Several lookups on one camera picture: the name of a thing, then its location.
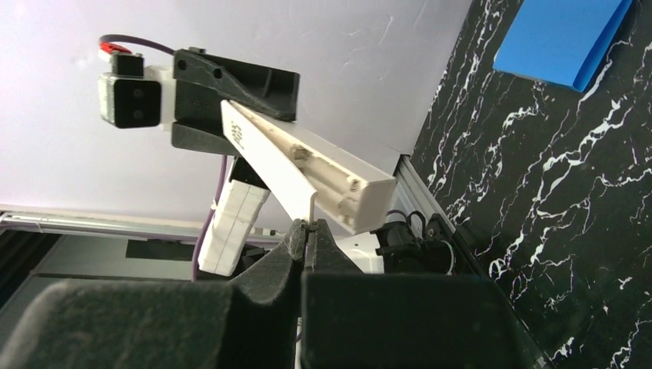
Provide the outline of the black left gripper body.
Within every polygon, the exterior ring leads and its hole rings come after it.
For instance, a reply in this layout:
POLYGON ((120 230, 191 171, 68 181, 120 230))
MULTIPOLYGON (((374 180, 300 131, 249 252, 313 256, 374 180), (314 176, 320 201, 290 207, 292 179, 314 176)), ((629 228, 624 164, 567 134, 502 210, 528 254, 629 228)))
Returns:
POLYGON ((389 211, 387 215, 401 218, 374 231, 378 239, 375 254, 382 259, 384 273, 454 274, 457 257, 453 245, 426 238, 427 222, 420 211, 389 211))

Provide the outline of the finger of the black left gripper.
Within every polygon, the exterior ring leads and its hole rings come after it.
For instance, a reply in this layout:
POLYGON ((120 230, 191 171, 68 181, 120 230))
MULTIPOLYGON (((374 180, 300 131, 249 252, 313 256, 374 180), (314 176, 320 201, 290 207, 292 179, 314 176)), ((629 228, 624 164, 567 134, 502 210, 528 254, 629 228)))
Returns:
POLYGON ((239 155, 238 150, 226 138, 188 127, 179 123, 171 126, 171 144, 174 148, 215 155, 239 155))
POLYGON ((296 118, 298 73, 191 48, 174 53, 173 77, 179 121, 219 121, 225 99, 281 121, 296 118))

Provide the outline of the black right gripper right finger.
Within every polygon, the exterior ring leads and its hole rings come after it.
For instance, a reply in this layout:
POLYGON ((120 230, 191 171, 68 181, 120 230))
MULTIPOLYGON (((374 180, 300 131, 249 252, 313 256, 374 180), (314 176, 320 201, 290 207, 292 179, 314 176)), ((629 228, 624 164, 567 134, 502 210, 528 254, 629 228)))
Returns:
POLYGON ((547 359, 489 280, 386 274, 374 231, 309 236, 302 286, 304 368, 546 368, 547 359))

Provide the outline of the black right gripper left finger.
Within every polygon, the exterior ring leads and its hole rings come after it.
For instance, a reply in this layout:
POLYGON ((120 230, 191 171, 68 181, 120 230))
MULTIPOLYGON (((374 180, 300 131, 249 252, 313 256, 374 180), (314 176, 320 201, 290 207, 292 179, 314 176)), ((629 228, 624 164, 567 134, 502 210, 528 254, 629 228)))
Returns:
POLYGON ((230 281, 61 282, 29 305, 3 368, 291 368, 308 224, 230 281))

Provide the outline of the white remote control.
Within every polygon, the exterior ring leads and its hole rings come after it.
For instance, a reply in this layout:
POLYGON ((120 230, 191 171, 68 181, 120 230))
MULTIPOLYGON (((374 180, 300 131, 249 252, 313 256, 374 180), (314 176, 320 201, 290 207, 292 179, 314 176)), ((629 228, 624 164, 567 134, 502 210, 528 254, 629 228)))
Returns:
POLYGON ((320 208, 349 234, 380 228, 391 207, 394 176, 294 122, 279 121, 235 101, 317 190, 320 208))

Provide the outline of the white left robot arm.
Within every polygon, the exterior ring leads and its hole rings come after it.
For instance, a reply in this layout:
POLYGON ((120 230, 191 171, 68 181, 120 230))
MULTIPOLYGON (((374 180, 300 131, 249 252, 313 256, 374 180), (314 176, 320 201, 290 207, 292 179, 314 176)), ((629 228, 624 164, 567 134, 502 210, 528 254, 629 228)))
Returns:
POLYGON ((344 253, 368 273, 452 275, 451 242, 392 206, 396 178, 299 126, 300 77, 292 71, 207 54, 174 54, 175 117, 217 126, 233 149, 192 257, 195 271, 229 276, 241 259, 262 205, 276 197, 290 218, 314 220, 316 209, 349 238, 344 253))

